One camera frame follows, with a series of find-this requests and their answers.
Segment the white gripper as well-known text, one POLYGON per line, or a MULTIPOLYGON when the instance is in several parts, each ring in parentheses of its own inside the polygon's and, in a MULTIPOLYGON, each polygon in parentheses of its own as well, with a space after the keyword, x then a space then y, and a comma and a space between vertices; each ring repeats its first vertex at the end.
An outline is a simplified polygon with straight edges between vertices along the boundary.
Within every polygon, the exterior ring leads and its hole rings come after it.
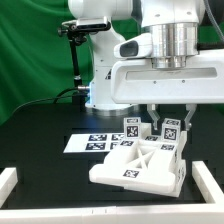
POLYGON ((150 59, 119 61, 112 68, 111 96, 116 103, 148 104, 155 130, 155 104, 187 104, 189 131, 196 104, 224 103, 224 53, 200 53, 178 69, 153 69, 150 59))

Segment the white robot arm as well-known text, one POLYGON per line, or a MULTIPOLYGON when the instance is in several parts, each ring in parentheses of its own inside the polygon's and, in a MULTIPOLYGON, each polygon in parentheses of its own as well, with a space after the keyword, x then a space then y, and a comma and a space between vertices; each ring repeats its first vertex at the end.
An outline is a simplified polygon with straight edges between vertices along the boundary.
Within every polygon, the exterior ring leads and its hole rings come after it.
POLYGON ((224 103, 224 34, 201 44, 198 28, 221 19, 216 0, 68 0, 73 28, 90 34, 94 78, 86 107, 102 113, 159 104, 224 103))

